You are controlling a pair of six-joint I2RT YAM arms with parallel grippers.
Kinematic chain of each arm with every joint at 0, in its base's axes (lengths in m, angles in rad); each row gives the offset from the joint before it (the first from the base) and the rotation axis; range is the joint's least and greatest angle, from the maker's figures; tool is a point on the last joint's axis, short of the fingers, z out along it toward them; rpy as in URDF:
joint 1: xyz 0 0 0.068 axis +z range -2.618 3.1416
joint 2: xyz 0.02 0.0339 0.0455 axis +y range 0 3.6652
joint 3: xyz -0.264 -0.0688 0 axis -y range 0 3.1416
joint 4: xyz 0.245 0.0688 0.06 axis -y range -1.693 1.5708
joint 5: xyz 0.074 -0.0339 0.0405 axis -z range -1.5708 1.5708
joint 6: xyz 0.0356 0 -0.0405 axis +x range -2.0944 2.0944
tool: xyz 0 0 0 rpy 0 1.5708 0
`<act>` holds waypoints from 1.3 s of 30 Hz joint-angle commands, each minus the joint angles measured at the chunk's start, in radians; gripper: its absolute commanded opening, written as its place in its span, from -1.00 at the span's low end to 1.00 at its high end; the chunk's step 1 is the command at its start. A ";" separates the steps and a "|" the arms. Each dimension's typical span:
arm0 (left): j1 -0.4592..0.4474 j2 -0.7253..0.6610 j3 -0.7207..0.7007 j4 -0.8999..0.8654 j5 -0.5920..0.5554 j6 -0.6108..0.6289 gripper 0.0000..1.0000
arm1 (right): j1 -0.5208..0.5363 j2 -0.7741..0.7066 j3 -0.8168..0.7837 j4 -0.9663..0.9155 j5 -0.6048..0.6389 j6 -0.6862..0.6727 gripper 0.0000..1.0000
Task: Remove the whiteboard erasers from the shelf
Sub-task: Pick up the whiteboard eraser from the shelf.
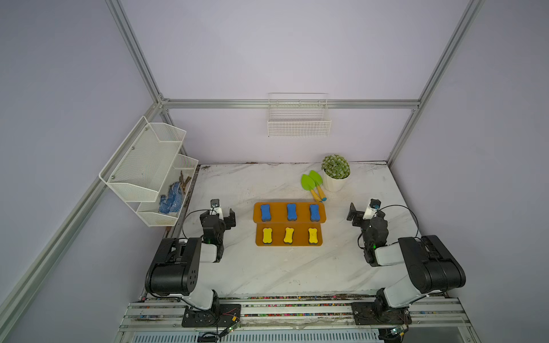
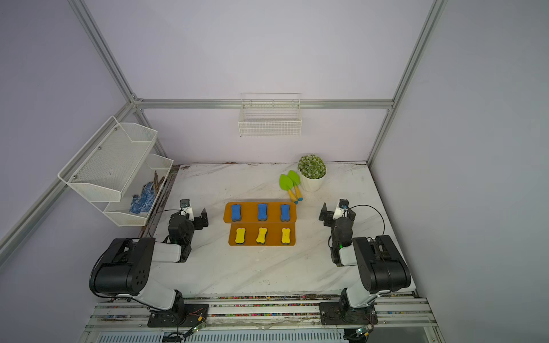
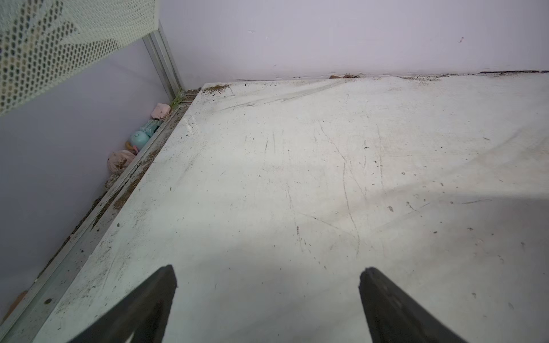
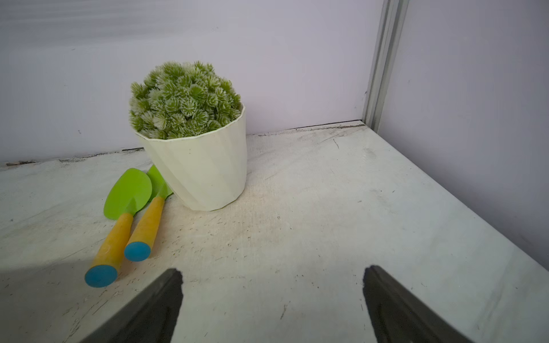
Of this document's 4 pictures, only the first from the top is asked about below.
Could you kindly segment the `blue eraser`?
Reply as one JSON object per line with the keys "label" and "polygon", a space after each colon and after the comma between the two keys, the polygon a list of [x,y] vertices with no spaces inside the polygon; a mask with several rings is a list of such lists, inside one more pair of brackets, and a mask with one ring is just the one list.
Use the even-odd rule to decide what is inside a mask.
{"label": "blue eraser", "polygon": [[297,204],[287,204],[287,220],[290,222],[297,221]]}
{"label": "blue eraser", "polygon": [[272,220],[270,204],[261,204],[260,211],[261,211],[261,220],[263,222],[270,222]]}
{"label": "blue eraser", "polygon": [[309,209],[310,209],[310,221],[319,222],[321,220],[319,205],[311,204]]}

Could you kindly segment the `yellow eraser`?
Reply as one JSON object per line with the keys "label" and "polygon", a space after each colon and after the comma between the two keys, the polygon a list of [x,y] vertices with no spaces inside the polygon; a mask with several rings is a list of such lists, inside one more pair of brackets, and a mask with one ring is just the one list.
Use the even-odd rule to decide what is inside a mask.
{"label": "yellow eraser", "polygon": [[318,244],[318,235],[316,228],[309,228],[308,230],[308,242],[309,244],[316,245]]}
{"label": "yellow eraser", "polygon": [[266,227],[262,230],[262,242],[263,244],[272,244],[272,228]]}
{"label": "yellow eraser", "polygon": [[293,244],[293,234],[295,230],[292,227],[286,227],[285,228],[285,235],[283,242],[285,244]]}

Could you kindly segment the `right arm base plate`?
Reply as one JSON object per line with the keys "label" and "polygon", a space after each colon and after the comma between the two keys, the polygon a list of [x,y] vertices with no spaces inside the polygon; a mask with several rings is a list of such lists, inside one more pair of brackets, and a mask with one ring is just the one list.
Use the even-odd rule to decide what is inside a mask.
{"label": "right arm base plate", "polygon": [[374,302],[353,302],[351,310],[356,325],[402,325],[412,322],[407,309],[383,310]]}

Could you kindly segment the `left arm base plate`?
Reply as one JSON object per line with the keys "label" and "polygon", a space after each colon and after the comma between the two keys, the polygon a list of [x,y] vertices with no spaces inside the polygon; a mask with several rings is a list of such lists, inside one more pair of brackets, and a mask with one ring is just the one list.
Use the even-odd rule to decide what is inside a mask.
{"label": "left arm base plate", "polygon": [[219,304],[210,310],[186,310],[182,320],[184,328],[226,328],[240,322],[241,304]]}

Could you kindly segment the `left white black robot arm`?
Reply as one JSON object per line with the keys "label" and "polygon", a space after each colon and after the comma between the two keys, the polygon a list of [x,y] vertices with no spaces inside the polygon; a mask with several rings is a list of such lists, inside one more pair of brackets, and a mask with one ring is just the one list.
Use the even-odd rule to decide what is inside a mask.
{"label": "left white black robot arm", "polygon": [[199,285],[201,264],[221,261],[224,254],[224,233],[236,226],[233,210],[224,217],[219,207],[200,214],[201,237],[166,238],[160,242],[145,278],[148,294],[157,298],[185,302],[190,309],[217,312],[216,291]]}

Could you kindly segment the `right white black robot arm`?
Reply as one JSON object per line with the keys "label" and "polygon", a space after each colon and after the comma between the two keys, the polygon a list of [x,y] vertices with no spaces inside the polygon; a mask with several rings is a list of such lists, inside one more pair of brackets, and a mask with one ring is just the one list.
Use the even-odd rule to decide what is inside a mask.
{"label": "right white black robot arm", "polygon": [[403,264],[407,274],[376,293],[373,311],[404,310],[432,293],[444,293],[466,284],[466,273],[436,235],[400,237],[387,243],[389,230],[381,201],[373,199],[365,211],[350,205],[347,220],[360,228],[357,245],[372,267]]}

